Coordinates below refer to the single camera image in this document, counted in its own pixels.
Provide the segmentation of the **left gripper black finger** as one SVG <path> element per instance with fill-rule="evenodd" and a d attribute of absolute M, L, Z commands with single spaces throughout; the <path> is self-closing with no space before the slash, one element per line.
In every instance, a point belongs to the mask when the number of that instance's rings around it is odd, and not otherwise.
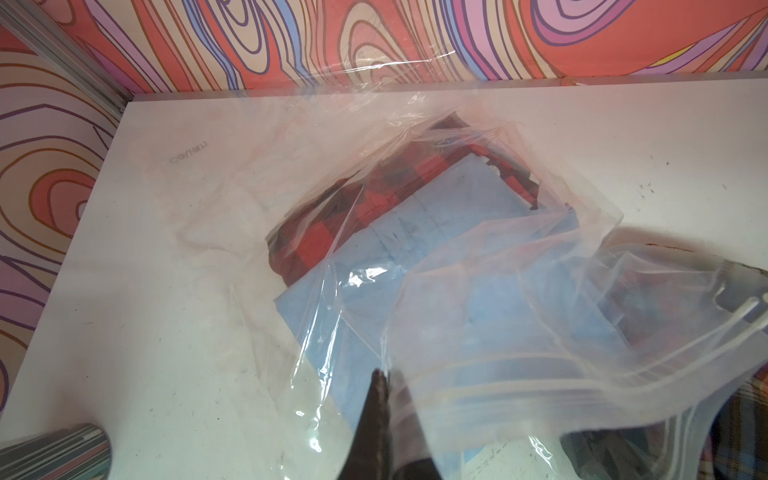
<path fill-rule="evenodd" d="M 389 430 L 389 382 L 380 369 L 373 371 L 346 461 L 337 478 L 342 479 L 440 479 L 432 459 L 394 467 Z"/>

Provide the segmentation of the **light blue shirt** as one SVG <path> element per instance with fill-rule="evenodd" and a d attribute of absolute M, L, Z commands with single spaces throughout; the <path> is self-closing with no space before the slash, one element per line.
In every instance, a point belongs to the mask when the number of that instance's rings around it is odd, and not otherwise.
<path fill-rule="evenodd" d="M 538 208 L 470 154 L 275 301 L 342 415 L 390 371 L 401 462 L 562 433 L 627 342 L 588 274 L 615 219 L 545 181 Z"/>

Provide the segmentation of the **clear plastic vacuum bag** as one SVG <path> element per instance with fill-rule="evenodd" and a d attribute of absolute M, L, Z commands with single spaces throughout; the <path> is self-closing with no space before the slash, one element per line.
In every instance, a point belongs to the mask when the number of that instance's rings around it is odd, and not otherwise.
<path fill-rule="evenodd" d="M 154 170 L 255 470 L 334 477 L 385 376 L 447 479 L 687 479 L 767 360 L 767 78 L 165 102 Z"/>

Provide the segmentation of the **red black buffalo plaid shirt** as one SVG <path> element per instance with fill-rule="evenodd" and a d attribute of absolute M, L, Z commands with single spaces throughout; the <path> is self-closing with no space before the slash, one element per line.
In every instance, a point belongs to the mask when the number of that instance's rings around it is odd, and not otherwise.
<path fill-rule="evenodd" d="M 353 234 L 436 181 L 469 154 L 488 159 L 506 188 L 531 210 L 538 208 L 539 183 L 523 162 L 483 138 L 455 114 L 387 146 L 388 156 L 355 180 L 343 177 L 314 199 L 294 208 L 266 239 L 268 262 L 288 287 Z"/>

